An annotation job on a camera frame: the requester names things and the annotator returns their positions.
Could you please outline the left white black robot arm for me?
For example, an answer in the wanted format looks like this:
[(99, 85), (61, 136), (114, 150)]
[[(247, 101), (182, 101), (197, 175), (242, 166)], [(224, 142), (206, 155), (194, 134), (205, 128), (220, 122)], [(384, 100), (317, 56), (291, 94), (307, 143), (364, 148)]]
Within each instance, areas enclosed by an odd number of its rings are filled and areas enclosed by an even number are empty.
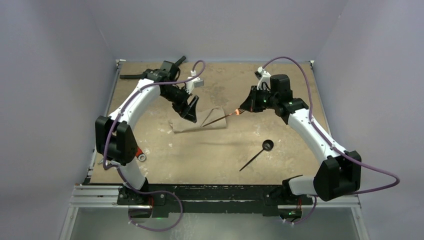
[(95, 120), (95, 144), (97, 152), (103, 156), (103, 168), (117, 169), (123, 180), (123, 199), (130, 199), (138, 205), (146, 203), (152, 192), (137, 164), (139, 146), (133, 133), (137, 121), (151, 103), (163, 97), (182, 119), (197, 122), (199, 97), (192, 97), (192, 91), (203, 86), (203, 80), (192, 69), (186, 80), (179, 81), (180, 65), (185, 60), (186, 57), (182, 56), (175, 62), (165, 60), (159, 68), (148, 68), (140, 74), (121, 74), (120, 79), (137, 80), (136, 87), (109, 116), (100, 115)]

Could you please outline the black spoon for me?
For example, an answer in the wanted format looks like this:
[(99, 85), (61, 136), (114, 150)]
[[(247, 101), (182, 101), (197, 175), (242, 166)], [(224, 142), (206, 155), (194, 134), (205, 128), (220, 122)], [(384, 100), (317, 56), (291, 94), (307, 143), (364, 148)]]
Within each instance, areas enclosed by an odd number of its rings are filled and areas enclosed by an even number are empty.
[(249, 164), (251, 164), (262, 152), (270, 152), (274, 148), (274, 142), (270, 139), (266, 139), (262, 142), (261, 150), (254, 155), (243, 167), (239, 169), (241, 172), (243, 169), (245, 169)]

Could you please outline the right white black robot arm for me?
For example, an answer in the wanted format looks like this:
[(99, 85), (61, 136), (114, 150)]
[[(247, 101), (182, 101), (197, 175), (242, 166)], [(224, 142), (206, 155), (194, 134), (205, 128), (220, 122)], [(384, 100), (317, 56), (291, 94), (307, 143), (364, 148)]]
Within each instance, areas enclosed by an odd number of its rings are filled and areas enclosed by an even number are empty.
[(362, 161), (359, 153), (347, 151), (324, 131), (305, 101), (293, 97), (287, 75), (258, 71), (255, 75), (258, 84), (251, 86), (239, 108), (251, 113), (274, 110), (303, 139), (320, 164), (315, 176), (299, 175), (283, 180), (276, 190), (282, 200), (292, 204), (300, 195), (310, 195), (330, 201), (359, 190)]

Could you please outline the beige cloth napkin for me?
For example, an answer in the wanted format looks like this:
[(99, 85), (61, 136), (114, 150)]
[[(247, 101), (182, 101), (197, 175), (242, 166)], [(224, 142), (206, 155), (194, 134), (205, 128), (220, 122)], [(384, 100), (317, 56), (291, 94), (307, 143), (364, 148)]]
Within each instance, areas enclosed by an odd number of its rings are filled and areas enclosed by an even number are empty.
[(197, 121), (195, 123), (180, 117), (171, 118), (168, 123), (174, 133), (226, 129), (228, 125), (224, 118), (206, 126), (206, 124), (224, 116), (224, 109), (220, 106), (215, 106), (203, 111), (198, 111), (196, 113)]

